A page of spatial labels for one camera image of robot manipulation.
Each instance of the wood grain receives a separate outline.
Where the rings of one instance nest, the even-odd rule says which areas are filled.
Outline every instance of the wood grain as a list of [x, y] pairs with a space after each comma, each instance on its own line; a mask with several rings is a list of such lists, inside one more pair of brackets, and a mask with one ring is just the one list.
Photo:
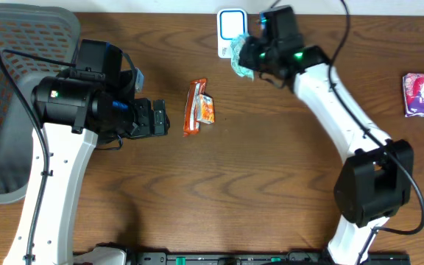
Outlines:
[[[94, 152], [85, 174], [74, 248], [117, 241], [171, 252], [286, 252], [323, 248], [339, 212], [332, 189], [341, 161], [307, 107], [288, 91], [237, 77], [216, 53], [214, 15], [77, 14], [82, 38], [108, 40], [130, 54], [146, 79], [140, 96], [165, 99], [167, 137], [128, 141]], [[256, 33], [255, 16], [250, 18]], [[331, 54], [341, 16], [300, 15], [307, 44]], [[414, 177], [424, 192], [424, 119], [403, 117], [401, 78], [424, 73], [424, 17], [353, 17], [336, 66], [348, 90], [380, 128], [415, 150]], [[191, 80], [207, 77], [216, 123], [182, 137]], [[0, 205], [0, 263], [22, 202]], [[416, 199], [389, 221], [410, 229]], [[424, 264], [424, 231], [381, 233], [372, 251], [406, 251]]]

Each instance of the chip bag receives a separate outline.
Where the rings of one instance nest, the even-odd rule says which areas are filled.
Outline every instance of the chip bag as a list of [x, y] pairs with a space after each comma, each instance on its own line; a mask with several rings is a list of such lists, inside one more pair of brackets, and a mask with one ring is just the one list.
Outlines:
[[189, 85], [188, 101], [185, 104], [184, 133], [183, 136], [195, 135], [199, 132], [199, 122], [197, 121], [197, 101], [196, 97], [204, 94], [207, 80], [197, 79]]
[[206, 95], [196, 96], [197, 121], [212, 124], [215, 121], [212, 98]]

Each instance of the black cable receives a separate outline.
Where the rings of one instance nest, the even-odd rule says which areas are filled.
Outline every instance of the black cable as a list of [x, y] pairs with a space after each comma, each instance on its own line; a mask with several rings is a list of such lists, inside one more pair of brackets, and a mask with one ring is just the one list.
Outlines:
[[280, 2], [280, 0], [276, 0], [276, 1], [274, 2], [274, 4], [272, 4], [272, 5], [271, 5], [271, 7], [270, 7], [270, 8], [274, 8], [276, 5], [278, 5], [278, 4], [279, 4], [279, 2]]
[[362, 251], [359, 253], [358, 262], [356, 264], [360, 264], [361, 259], [362, 259], [362, 255], [366, 252], [366, 250], [368, 249], [368, 247], [370, 245], [370, 242], [372, 241], [372, 238], [375, 236], [375, 234], [377, 234], [377, 232], [379, 230], [380, 231], [386, 231], [386, 232], [389, 232], [389, 233], [398, 234], [398, 235], [409, 236], [409, 235], [414, 235], [416, 233], [419, 233], [424, 228], [424, 198], [423, 198], [423, 195], [421, 193], [420, 187], [418, 187], [418, 184], [415, 182], [415, 180], [410, 175], [410, 173], [408, 171], [406, 171], [406, 169], [403, 167], [402, 163], [392, 154], [392, 151], [391, 150], [389, 150], [386, 146], [384, 146], [370, 132], [370, 129], [366, 128], [361, 123], [361, 121], [358, 120], [358, 118], [356, 117], [356, 115], [345, 104], [345, 102], [342, 100], [341, 96], [339, 95], [338, 91], [335, 89], [336, 84], [334, 84], [333, 81], [332, 81], [332, 79], [331, 79], [331, 69], [333, 68], [333, 65], [334, 65], [334, 63], [336, 61], [336, 58], [338, 57], [339, 52], [341, 51], [341, 49], [343, 48], [343, 46], [346, 43], [347, 37], [350, 34], [350, 28], [351, 28], [350, 12], [349, 12], [349, 10], [347, 8], [347, 5], [345, 3], [345, 0], [340, 0], [340, 1], [343, 4], [344, 10], [346, 12], [346, 30], [344, 31], [344, 36], [343, 36], [342, 40], [340, 41], [338, 47], [336, 48], [336, 51], [333, 54], [333, 57], [331, 58], [330, 65], [328, 66], [328, 81], [330, 83], [330, 88], [335, 93], [335, 96], [338, 99], [339, 103], [343, 106], [343, 108], [351, 116], [351, 118], [354, 120], [354, 122], [357, 123], [357, 125], [361, 128], [361, 130], [364, 132], [364, 134], [367, 137], [369, 137], [372, 141], [374, 141], [374, 143], [376, 143], [379, 147], [383, 148], [384, 151], [385, 151], [385, 155], [387, 155], [390, 158], [390, 160], [392, 160], [395, 163], [395, 165], [397, 165], [397, 167], [402, 171], [402, 173], [404, 173], [406, 175], [407, 179], [409, 180], [409, 182], [413, 186], [413, 189], [415, 190], [415, 193], [417, 194], [417, 198], [418, 198], [418, 201], [419, 201], [420, 207], [421, 207], [421, 220], [420, 220], [420, 223], [413, 230], [404, 231], [404, 230], [397, 230], [397, 229], [392, 229], [392, 228], [387, 228], [387, 227], [374, 227], [372, 229], [372, 231], [371, 231], [370, 236], [367, 238], [366, 242], [364, 243], [364, 246], [363, 246]]
[[122, 146], [124, 146], [124, 141], [122, 140], [122, 137], [120, 135], [117, 135], [117, 141], [119, 143], [119, 146], [117, 146], [117, 147], [95, 148], [95, 150], [98, 150], [98, 151], [119, 151], [122, 148]]
[[19, 55], [19, 56], [22, 56], [22, 57], [31, 58], [31, 59], [39, 60], [39, 61], [46, 62], [46, 63], [56, 64], [56, 65], [59, 65], [59, 66], [68, 66], [68, 67], [75, 67], [76, 66], [74, 63], [65, 63], [65, 62], [60, 62], [60, 61], [57, 61], [57, 60], [50, 60], [50, 59], [47, 59], [47, 58], [35, 56], [35, 55], [32, 55], [32, 54], [27, 54], [27, 53], [24, 53], [24, 52], [18, 52], [18, 51], [11, 50], [11, 49], [4, 49], [2, 52], [16, 54], [16, 55]]
[[20, 55], [23, 57], [32, 58], [34, 60], [40, 60], [47, 63], [58, 64], [62, 66], [75, 66], [75, 65], [72, 63], [58, 62], [56, 60], [50, 60], [50, 59], [46, 59], [46, 58], [42, 58], [42, 57], [30, 55], [30, 54], [25, 54], [23, 52], [17, 52], [10, 49], [3, 49], [2, 51], [0, 51], [1, 71], [3, 72], [4, 76], [9, 80], [11, 86], [13, 87], [13, 91], [15, 95], [18, 97], [19, 101], [22, 104], [22, 107], [25, 109], [27, 115], [29, 116], [29, 119], [32, 122], [32, 126], [34, 127], [35, 132], [37, 133], [37, 137], [38, 137], [38, 140], [40, 141], [40, 145], [42, 146], [42, 153], [43, 153], [43, 171], [41, 174], [42, 179], [40, 182], [40, 188], [38, 190], [37, 201], [35, 202], [34, 215], [32, 216], [29, 235], [27, 238], [26, 255], [24, 256], [26, 265], [30, 265], [32, 264], [32, 259], [35, 259], [34, 255], [32, 254], [32, 248], [34, 247], [33, 242], [34, 242], [34, 236], [35, 236], [35, 228], [37, 227], [38, 215], [40, 213], [40, 205], [42, 203], [43, 193], [45, 192], [47, 179], [49, 175], [51, 174], [49, 173], [49, 148], [47, 147], [45, 139], [41, 132], [42, 125], [40, 124], [38, 118], [35, 116], [34, 112], [31, 110], [29, 103], [27, 103], [27, 100], [24, 98], [24, 95], [22, 94], [21, 90], [18, 88], [13, 78], [11, 77], [6, 67], [4, 66], [4, 63], [2, 60], [2, 54], [5, 52]]

